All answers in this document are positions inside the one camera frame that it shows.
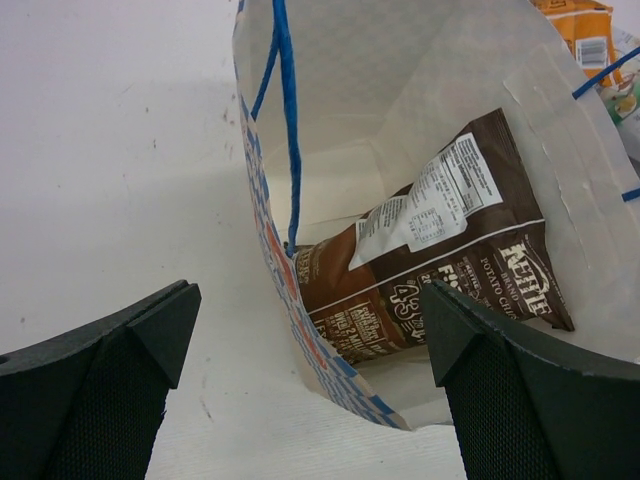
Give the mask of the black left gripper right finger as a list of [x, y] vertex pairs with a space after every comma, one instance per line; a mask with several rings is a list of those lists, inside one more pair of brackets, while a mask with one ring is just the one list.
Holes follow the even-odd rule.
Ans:
[[470, 479], [636, 479], [639, 367], [556, 339], [436, 281], [420, 305]]

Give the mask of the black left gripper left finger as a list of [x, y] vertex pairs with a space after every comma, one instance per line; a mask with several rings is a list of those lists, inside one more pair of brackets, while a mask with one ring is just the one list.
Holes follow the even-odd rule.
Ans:
[[200, 304], [180, 280], [2, 355], [2, 478], [144, 478]]

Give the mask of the blue checkered paper bag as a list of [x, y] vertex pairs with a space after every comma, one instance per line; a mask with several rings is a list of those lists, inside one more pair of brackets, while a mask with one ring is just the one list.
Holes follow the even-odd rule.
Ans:
[[528, 1], [243, 1], [233, 33], [259, 241], [304, 384], [376, 424], [451, 416], [418, 348], [354, 368], [315, 330], [283, 245], [332, 237], [501, 109], [575, 323], [560, 339], [639, 357], [639, 177], [599, 94]]

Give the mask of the green Chuba snack bag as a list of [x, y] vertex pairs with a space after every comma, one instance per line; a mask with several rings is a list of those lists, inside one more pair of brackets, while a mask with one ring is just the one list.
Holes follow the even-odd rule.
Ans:
[[620, 79], [618, 83], [599, 85], [598, 92], [618, 130], [631, 164], [639, 171], [639, 56], [622, 65], [617, 76]]

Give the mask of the orange chips bag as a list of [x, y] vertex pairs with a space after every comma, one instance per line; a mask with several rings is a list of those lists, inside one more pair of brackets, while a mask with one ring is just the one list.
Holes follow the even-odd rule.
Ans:
[[613, 8], [594, 0], [532, 0], [556, 28], [588, 79], [616, 61]]

